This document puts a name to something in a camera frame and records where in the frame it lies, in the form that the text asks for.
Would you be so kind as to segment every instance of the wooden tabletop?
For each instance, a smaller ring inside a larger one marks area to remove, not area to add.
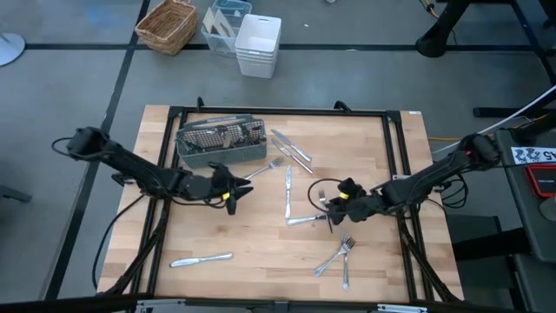
[[[153,163],[159,156],[168,110],[169,106],[148,105],[143,114],[134,152]],[[419,112],[402,112],[401,115],[411,171],[416,172],[432,162],[427,134]],[[188,114],[187,122],[219,116]],[[382,123],[378,117],[258,117],[265,121],[268,139],[274,137],[270,129],[277,129],[313,158],[313,175],[291,158],[286,160],[286,164],[292,164],[293,167],[292,217],[318,213],[307,200],[307,190],[319,178],[352,177],[366,190],[390,178]],[[394,143],[397,143],[393,125],[391,129]],[[172,138],[167,164],[173,150]],[[394,144],[394,150],[400,172],[397,144]],[[266,160],[233,164],[229,168],[236,176],[245,176],[278,156],[282,156],[281,152],[268,143]],[[340,227],[335,227],[334,234],[330,234],[324,221],[288,227],[284,220],[286,164],[252,179],[255,189],[238,202],[235,216],[229,216],[225,210],[172,204],[156,282],[156,296],[407,301],[395,218],[372,216],[362,223],[351,223],[346,218]],[[194,172],[211,175],[208,169]],[[323,183],[322,188],[328,198],[338,195],[336,183]],[[316,190],[312,195],[315,201]],[[139,190],[135,185],[126,186],[120,210],[138,195]],[[440,200],[436,195],[431,195],[431,198]],[[99,291],[113,285],[135,257],[148,202],[148,199],[143,199],[116,223]],[[463,299],[444,212],[434,204],[424,202],[420,221],[429,262],[448,288]],[[313,276],[313,269],[337,251],[343,232],[350,234],[357,242],[349,254],[349,291],[342,289],[343,267],[340,258],[321,277]],[[169,267],[172,261],[180,258],[228,251],[235,255],[230,261],[174,269]],[[150,259],[146,264],[140,288],[143,291],[146,290],[149,277]],[[419,266],[415,261],[414,274],[418,295],[424,298]]]

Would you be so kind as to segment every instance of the silver knife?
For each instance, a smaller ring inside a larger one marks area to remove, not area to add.
[[[311,221],[319,221],[319,220],[326,220],[327,216],[326,215],[320,215],[320,216],[309,216],[309,217],[299,217],[299,218],[290,218],[286,221],[286,225],[287,226],[294,226],[300,223],[306,223],[306,222],[311,222]]]
[[[292,189],[292,166],[288,165],[288,168],[286,169],[286,220],[288,220],[292,214],[291,189]]]
[[[207,262],[207,261],[231,260],[233,257],[234,257],[234,254],[232,252],[223,253],[223,254],[216,255],[216,256],[190,257],[190,258],[174,261],[170,264],[170,267],[175,268],[175,267],[180,267],[180,266],[187,266],[187,265],[203,263],[203,262]]]
[[[270,130],[270,131],[272,131],[278,138],[280,138],[280,140],[282,140],[288,146],[292,147],[292,149],[295,150],[297,153],[299,153],[299,155],[302,156],[305,159],[305,161],[311,162],[311,156],[305,153],[305,151],[303,151],[301,148],[296,146],[294,143],[290,142],[289,139],[284,135],[282,135],[280,131],[278,130]]]
[[[289,152],[283,144],[279,143],[278,140],[272,138],[272,143],[276,146],[276,148],[280,149],[281,153],[285,154],[286,157],[292,157],[299,165],[303,167],[307,172],[313,174],[313,170],[311,170],[304,162],[302,162],[297,156],[294,156],[291,152]]]

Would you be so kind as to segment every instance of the sticker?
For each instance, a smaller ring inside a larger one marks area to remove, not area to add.
[[[556,162],[556,148],[512,147],[516,164]]]

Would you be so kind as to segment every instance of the gray utensil holder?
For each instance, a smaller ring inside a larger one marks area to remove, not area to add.
[[[231,135],[232,145],[229,148],[223,148],[225,137],[214,123],[225,127]],[[248,130],[248,137],[242,128]],[[264,121],[249,114],[185,123],[176,133],[175,146],[177,154],[191,169],[207,167],[210,162],[232,164],[267,157]]]

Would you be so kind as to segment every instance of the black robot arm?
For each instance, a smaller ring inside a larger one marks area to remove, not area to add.
[[[211,163],[211,178],[188,170],[164,169],[124,149],[98,129],[78,129],[66,146],[67,156],[80,161],[105,163],[120,174],[112,176],[119,184],[133,179],[144,195],[157,199],[180,197],[187,201],[205,202],[222,198],[230,215],[235,214],[235,201],[249,193],[251,182],[233,176],[223,164]]]

